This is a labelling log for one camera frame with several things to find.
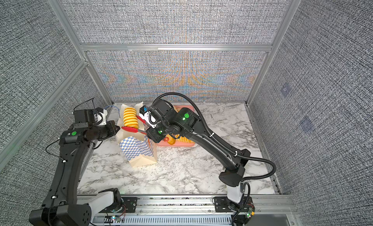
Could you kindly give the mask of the blue checkered paper bag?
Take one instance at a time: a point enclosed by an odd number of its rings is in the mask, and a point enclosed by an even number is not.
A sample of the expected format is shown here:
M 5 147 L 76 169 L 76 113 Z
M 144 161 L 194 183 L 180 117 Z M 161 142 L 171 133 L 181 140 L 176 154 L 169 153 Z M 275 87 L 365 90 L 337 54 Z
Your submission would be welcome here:
M 143 107 L 143 102 L 140 102 L 133 106 L 137 111 L 137 116 L 139 116 L 139 109 Z M 146 135 L 141 133 L 132 133 L 121 129 L 123 126 L 123 111 L 125 108 L 131 107 L 126 104 L 122 104 L 120 107 L 106 106 L 105 109 L 117 109 L 118 120 L 116 125 L 120 127 L 120 131 L 115 135 L 116 142 L 125 155 L 126 159 L 129 161 L 132 167 L 141 167 L 147 165 L 153 165 L 157 163 L 157 150 L 152 142 Z M 146 125 L 144 125 L 140 120 L 139 128 L 145 130 Z

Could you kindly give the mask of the red kitchen tongs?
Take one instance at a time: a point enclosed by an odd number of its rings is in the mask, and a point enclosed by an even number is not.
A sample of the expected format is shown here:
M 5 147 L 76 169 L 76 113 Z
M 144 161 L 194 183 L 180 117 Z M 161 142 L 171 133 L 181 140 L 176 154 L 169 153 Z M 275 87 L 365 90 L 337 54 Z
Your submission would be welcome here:
M 145 125 L 145 121 L 143 119 L 141 119 L 139 116 L 137 116 L 137 118 Z M 125 126 L 122 126 L 121 129 L 128 131 L 128 132 L 132 132 L 132 133 L 141 133 L 141 134 L 146 135 L 146 131 L 141 130 L 141 129 L 134 129 L 134 128 L 129 128 Z

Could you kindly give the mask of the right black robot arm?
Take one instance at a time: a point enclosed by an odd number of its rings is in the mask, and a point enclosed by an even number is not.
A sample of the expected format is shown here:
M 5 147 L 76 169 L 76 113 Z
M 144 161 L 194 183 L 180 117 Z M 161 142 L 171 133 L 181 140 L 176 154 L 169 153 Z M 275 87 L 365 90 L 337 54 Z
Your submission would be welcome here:
M 190 104 L 194 109 L 183 107 L 176 111 L 170 102 L 157 99 L 151 106 L 141 107 L 139 114 L 148 125 L 147 137 L 154 142 L 160 142 L 167 135 L 180 135 L 200 145 L 225 168 L 225 171 L 219 174 L 219 179 L 227 186 L 229 204 L 232 207 L 243 207 L 243 176 L 247 164 L 244 158 L 251 153 L 247 149 L 235 148 L 215 134 L 208 127 L 196 104 Z

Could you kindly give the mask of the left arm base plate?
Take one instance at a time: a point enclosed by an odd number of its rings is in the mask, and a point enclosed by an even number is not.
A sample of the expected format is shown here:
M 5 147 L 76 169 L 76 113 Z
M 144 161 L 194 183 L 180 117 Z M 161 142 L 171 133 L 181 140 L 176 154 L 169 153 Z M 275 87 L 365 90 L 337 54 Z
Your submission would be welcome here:
M 100 213 L 135 213 L 137 208 L 138 198 L 137 197 L 122 197 L 122 206 L 115 210 L 109 210 L 108 208 L 103 209 Z

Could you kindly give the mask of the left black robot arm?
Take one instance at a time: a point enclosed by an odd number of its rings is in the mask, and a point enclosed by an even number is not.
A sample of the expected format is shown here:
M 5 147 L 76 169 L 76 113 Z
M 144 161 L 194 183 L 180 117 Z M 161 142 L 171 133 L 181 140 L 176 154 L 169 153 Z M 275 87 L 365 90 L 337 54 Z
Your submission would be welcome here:
M 49 192 L 40 209 L 31 211 L 34 226 L 88 226 L 102 210 L 119 211 L 123 201 L 119 190 L 99 192 L 88 203 L 77 203 L 77 188 L 85 156 L 94 141 L 104 141 L 119 132 L 114 121 L 107 121 L 103 108 L 76 110 L 75 122 L 58 140 L 58 165 Z

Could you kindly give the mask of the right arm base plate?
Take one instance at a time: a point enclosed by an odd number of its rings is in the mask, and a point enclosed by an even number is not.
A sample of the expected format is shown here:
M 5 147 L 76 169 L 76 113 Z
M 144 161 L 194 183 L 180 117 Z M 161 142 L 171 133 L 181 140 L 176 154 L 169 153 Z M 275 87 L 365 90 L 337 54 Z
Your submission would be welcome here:
M 241 212 L 255 212 L 252 198 L 247 197 L 246 195 L 242 197 L 239 203 L 229 200 L 227 196 L 214 197 L 212 202 L 216 212 L 237 212 L 240 209 L 242 209 Z

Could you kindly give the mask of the long brown baguette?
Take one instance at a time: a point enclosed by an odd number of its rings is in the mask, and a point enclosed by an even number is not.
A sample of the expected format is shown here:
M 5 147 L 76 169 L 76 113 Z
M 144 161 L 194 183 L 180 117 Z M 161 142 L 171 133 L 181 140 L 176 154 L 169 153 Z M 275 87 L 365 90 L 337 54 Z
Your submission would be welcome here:
M 174 139 L 171 135 L 167 135 L 164 138 L 164 141 L 167 142 L 169 145 L 174 145 L 176 143 L 176 139 Z

